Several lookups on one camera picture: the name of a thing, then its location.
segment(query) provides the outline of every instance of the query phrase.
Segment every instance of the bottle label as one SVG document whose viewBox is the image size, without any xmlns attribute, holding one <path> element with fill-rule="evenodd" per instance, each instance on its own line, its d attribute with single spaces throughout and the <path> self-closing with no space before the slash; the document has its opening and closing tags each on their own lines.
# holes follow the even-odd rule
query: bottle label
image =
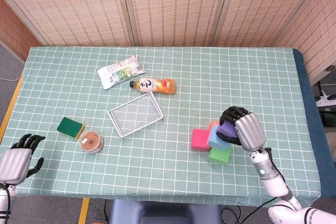
<svg viewBox="0 0 336 224">
<path fill-rule="evenodd" d="M 141 78 L 139 85 L 139 90 L 143 92 L 163 91 L 167 87 L 167 82 L 166 80 Z"/>
</svg>

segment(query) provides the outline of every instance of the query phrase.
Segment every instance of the round container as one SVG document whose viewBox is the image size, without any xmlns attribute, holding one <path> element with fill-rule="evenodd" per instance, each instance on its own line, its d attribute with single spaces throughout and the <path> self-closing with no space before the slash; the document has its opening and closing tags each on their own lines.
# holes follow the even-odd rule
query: round container
<svg viewBox="0 0 336 224">
<path fill-rule="evenodd" d="M 104 146 L 104 139 L 95 131 L 84 131 L 78 138 L 80 148 L 87 153 L 97 153 Z"/>
</svg>

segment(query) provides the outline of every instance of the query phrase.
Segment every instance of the wicker screen panel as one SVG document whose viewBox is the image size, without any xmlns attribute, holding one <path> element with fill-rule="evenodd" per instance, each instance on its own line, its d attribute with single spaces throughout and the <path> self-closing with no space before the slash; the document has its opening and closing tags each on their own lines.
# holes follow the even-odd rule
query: wicker screen panel
<svg viewBox="0 0 336 224">
<path fill-rule="evenodd" d="M 225 0 L 214 46 L 273 46 L 303 0 Z"/>
<path fill-rule="evenodd" d="M 4 0 L 0 0 L 0 41 L 24 61 L 30 47 L 41 46 Z"/>
<path fill-rule="evenodd" d="M 49 45 L 130 45 L 119 0 L 14 1 Z"/>
<path fill-rule="evenodd" d="M 311 84 L 336 61 L 336 0 L 306 0 L 289 24 L 278 46 L 298 48 Z"/>
<path fill-rule="evenodd" d="M 132 0 L 140 46 L 208 46 L 222 4 L 221 0 Z"/>
</svg>

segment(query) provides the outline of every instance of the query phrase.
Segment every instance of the blue foam block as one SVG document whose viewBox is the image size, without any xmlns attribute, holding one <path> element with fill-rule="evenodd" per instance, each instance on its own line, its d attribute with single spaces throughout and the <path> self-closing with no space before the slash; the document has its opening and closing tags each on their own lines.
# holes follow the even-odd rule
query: blue foam block
<svg viewBox="0 0 336 224">
<path fill-rule="evenodd" d="M 216 148 L 216 149 L 219 149 L 221 151 L 225 151 L 226 149 L 228 149 L 231 146 L 231 144 L 224 142 L 223 140 L 221 140 L 216 135 L 216 129 L 217 128 L 218 128 L 218 125 L 214 125 L 211 128 L 207 145 L 212 147 L 212 148 Z"/>
</svg>

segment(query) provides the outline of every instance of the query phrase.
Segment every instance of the purple foam block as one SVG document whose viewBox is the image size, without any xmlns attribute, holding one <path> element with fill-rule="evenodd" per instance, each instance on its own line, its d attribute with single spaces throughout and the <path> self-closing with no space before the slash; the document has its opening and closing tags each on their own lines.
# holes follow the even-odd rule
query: purple foam block
<svg viewBox="0 0 336 224">
<path fill-rule="evenodd" d="M 238 137 L 235 127 L 227 121 L 219 126 L 216 130 L 216 133 L 220 132 L 227 137 Z"/>
</svg>

